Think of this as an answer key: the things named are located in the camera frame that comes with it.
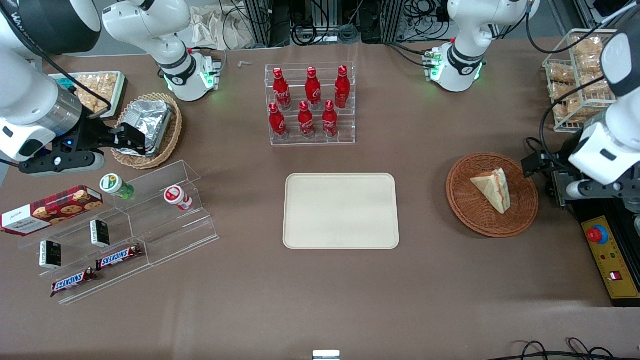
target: tabletop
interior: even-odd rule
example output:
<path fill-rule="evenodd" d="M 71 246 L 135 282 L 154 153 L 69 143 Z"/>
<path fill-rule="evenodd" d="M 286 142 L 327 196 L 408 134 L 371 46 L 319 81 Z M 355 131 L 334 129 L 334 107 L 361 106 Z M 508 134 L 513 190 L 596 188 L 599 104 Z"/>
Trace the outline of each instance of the tabletop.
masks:
<path fill-rule="evenodd" d="M 557 39 L 540 40 L 551 48 Z M 426 49 L 428 44 L 413 45 Z M 526 40 L 490 47 L 482 76 L 453 94 L 382 45 L 234 51 L 220 89 L 179 102 L 184 159 L 220 239 L 69 306 L 49 298 L 36 254 L 0 236 L 3 359 L 486 359 L 519 341 L 568 350 L 575 336 L 640 357 L 640 310 L 613 308 L 580 226 L 547 198 L 514 238 L 490 239 L 453 214 L 445 180 L 471 152 L 528 155 L 549 106 L 544 55 Z M 253 65 L 238 68 L 238 61 Z M 124 103 L 165 92 L 150 56 L 58 58 L 68 71 L 119 70 Z M 354 61 L 357 142 L 274 148 L 267 63 Z M 564 135 L 549 132 L 558 146 Z M 35 178 L 11 169 L 0 211 L 108 172 L 144 174 L 109 151 L 100 171 Z M 282 243 L 285 180 L 296 172 L 387 172 L 396 180 L 400 243 L 393 250 L 290 250 Z"/>

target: white cloth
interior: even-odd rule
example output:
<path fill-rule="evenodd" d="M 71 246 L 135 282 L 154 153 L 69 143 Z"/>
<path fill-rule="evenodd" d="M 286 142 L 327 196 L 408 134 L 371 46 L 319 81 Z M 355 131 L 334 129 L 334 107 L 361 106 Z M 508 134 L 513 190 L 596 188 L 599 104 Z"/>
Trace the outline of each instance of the white cloth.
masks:
<path fill-rule="evenodd" d="M 243 15 L 247 14 L 244 2 L 238 3 L 237 7 L 239 11 L 233 5 L 224 5 L 222 9 L 219 4 L 192 6 L 193 43 L 196 46 L 215 45 L 218 50 L 246 49 L 255 45 L 250 22 Z"/>

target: coca-cola bottle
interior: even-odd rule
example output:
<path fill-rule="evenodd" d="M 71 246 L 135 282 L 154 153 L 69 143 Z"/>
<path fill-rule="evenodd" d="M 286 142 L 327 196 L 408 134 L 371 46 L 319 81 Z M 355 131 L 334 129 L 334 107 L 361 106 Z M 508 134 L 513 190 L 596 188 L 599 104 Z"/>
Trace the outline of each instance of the coca-cola bottle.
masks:
<path fill-rule="evenodd" d="M 340 65 L 338 68 L 338 78 L 335 80 L 335 107 L 344 109 L 349 101 L 349 92 L 351 91 L 351 83 L 347 78 L 347 67 Z"/>
<path fill-rule="evenodd" d="M 291 109 L 291 93 L 289 93 L 289 84 L 282 75 L 282 69 L 277 67 L 273 69 L 273 92 L 276 95 L 276 101 L 282 111 Z"/>
<path fill-rule="evenodd" d="M 269 114 L 269 124 L 271 124 L 276 140 L 285 140 L 289 137 L 289 132 L 287 131 L 287 124 L 284 123 L 284 115 L 278 110 L 278 105 L 275 102 L 269 104 L 269 111 L 271 112 Z"/>
<path fill-rule="evenodd" d="M 316 129 L 314 128 L 314 114 L 309 111 L 309 105 L 306 101 L 300 101 L 298 107 L 300 112 L 298 113 L 298 122 L 300 123 L 300 133 L 305 139 L 312 139 L 316 135 Z"/>
<path fill-rule="evenodd" d="M 309 109 L 318 110 L 321 106 L 320 81 L 316 77 L 316 68 L 311 66 L 307 68 L 307 83 L 305 84 L 307 92 L 307 102 Z"/>
<path fill-rule="evenodd" d="M 338 135 L 338 114 L 333 109 L 333 101 L 327 100 L 324 103 L 324 113 L 322 114 L 322 128 L 324 135 L 331 139 Z"/>

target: wicker basket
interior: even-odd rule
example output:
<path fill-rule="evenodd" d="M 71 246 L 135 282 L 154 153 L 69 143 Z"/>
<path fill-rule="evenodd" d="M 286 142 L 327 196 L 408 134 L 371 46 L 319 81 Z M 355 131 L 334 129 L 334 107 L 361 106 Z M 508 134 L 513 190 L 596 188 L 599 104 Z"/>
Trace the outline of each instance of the wicker basket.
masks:
<path fill-rule="evenodd" d="M 144 156 L 131 156 L 131 155 L 121 154 L 115 151 L 115 149 L 111 150 L 111 152 L 113 153 L 113 156 L 116 158 L 116 160 L 119 163 L 123 165 L 127 165 L 132 168 L 145 170 L 148 168 L 154 168 L 156 166 L 159 166 L 160 164 L 164 163 L 169 158 L 169 156 L 171 156 L 171 153 L 175 149 L 175 146 L 178 144 L 178 138 L 180 138 L 180 131 L 182 130 L 182 114 L 180 113 L 180 109 L 178 108 L 178 104 L 175 102 L 175 100 L 173 100 L 170 96 L 165 94 L 153 93 L 153 94 L 142 95 L 141 97 L 137 98 L 134 101 L 137 101 L 137 100 L 151 100 L 151 101 L 162 100 L 167 102 L 168 104 L 171 104 L 173 108 L 171 119 L 169 120 L 169 124 L 167 125 L 166 130 L 164 132 L 164 138 L 162 139 L 162 143 L 160 144 L 160 151 L 158 152 L 157 155 L 151 158 L 146 158 Z M 124 119 L 125 113 L 129 109 L 131 104 L 133 104 L 133 101 L 129 103 L 129 105 L 127 105 L 125 110 L 121 112 L 120 117 L 118 117 L 117 125 L 120 125 L 120 123 L 122 122 L 122 119 Z"/>
<path fill-rule="evenodd" d="M 470 180 L 499 167 L 507 176 L 511 197 L 511 207 L 504 214 L 496 211 Z M 453 212 L 466 226 L 492 238 L 522 233 L 538 214 L 538 191 L 533 181 L 524 178 L 518 163 L 492 152 L 471 154 L 453 165 L 447 178 L 447 198 Z"/>

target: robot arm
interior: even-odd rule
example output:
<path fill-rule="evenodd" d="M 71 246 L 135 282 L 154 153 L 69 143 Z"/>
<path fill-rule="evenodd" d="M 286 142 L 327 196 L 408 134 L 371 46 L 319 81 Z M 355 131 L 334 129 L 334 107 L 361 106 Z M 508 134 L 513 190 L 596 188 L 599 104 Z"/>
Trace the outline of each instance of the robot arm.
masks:
<path fill-rule="evenodd" d="M 618 101 L 585 125 L 569 162 L 603 185 L 640 161 L 640 15 L 624 24 L 600 57 Z"/>
<path fill-rule="evenodd" d="M 533 16 L 540 0 L 450 0 L 447 9 L 460 28 L 455 41 L 434 48 L 427 54 L 431 81 L 452 92 L 462 92 L 477 79 L 480 64 L 493 34 L 489 24 L 512 25 L 522 19 L 531 6 Z"/>
<path fill-rule="evenodd" d="M 195 101 L 213 89 L 210 57 L 189 53 L 176 36 L 191 21 L 184 0 L 131 0 L 104 9 L 102 21 L 116 40 L 151 55 L 164 72 L 169 89 L 184 101 Z"/>
<path fill-rule="evenodd" d="M 99 147 L 128 148 L 144 154 L 144 134 L 128 124 L 113 129 L 91 119 L 92 113 L 76 96 L 17 54 L 91 49 L 100 34 L 92 1 L 23 0 L 20 7 L 15 2 L 7 7 L 7 3 L 0 0 L 0 19 L 6 20 L 0 37 L 0 151 L 19 161 L 21 172 L 34 176 L 100 168 L 104 157 Z M 65 33 L 74 35 L 65 41 L 60 38 Z"/>

